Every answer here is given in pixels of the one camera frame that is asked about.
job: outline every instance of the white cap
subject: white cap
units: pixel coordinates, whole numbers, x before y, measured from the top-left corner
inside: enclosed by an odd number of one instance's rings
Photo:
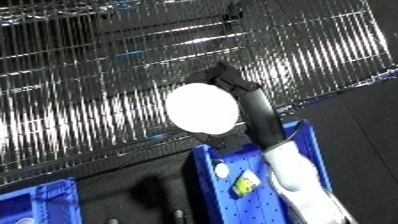
[[[16,222],[15,224],[35,224],[35,220],[32,218],[23,218]]]
[[[166,100],[171,121],[188,132],[224,134],[235,127],[239,107],[231,94],[203,83],[184,85]]]
[[[229,167],[225,163],[218,163],[214,167],[214,173],[218,178],[226,178],[229,175]]]

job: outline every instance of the blue plastic bin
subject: blue plastic bin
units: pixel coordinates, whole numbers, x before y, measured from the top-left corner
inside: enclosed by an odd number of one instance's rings
[[[296,125],[297,122],[285,124],[286,134],[292,134]],[[294,140],[300,153],[308,157],[317,167],[323,186],[331,191],[318,144],[308,121],[304,121],[303,127]],[[215,149],[207,145],[200,145],[194,148],[193,152],[212,224],[291,223],[286,205],[269,186],[268,168],[262,162],[260,149],[255,144],[245,145],[241,151],[227,155],[218,155]],[[213,159],[224,160],[228,165],[230,174],[227,178],[216,177],[212,166]],[[254,192],[242,198],[236,198],[231,192],[231,187],[246,169],[253,171],[262,183]]]
[[[0,223],[33,218],[35,224],[81,224],[74,179],[25,188],[0,195]]]

